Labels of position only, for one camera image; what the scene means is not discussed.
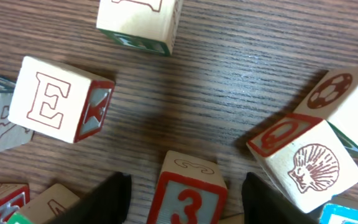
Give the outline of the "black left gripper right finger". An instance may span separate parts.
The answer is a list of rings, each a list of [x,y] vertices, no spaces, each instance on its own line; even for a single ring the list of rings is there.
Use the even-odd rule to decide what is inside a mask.
[[[248,172],[242,184],[244,223],[248,224],[316,224],[294,207],[268,183]]]

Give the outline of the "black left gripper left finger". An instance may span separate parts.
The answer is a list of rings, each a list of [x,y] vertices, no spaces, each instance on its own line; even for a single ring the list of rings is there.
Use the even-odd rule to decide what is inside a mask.
[[[122,224],[131,196],[131,175],[116,172],[50,224]]]

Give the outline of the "red number 3 block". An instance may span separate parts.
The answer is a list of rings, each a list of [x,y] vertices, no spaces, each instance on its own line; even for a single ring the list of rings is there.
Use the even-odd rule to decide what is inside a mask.
[[[147,224],[217,224],[227,193],[216,163],[168,151]]]

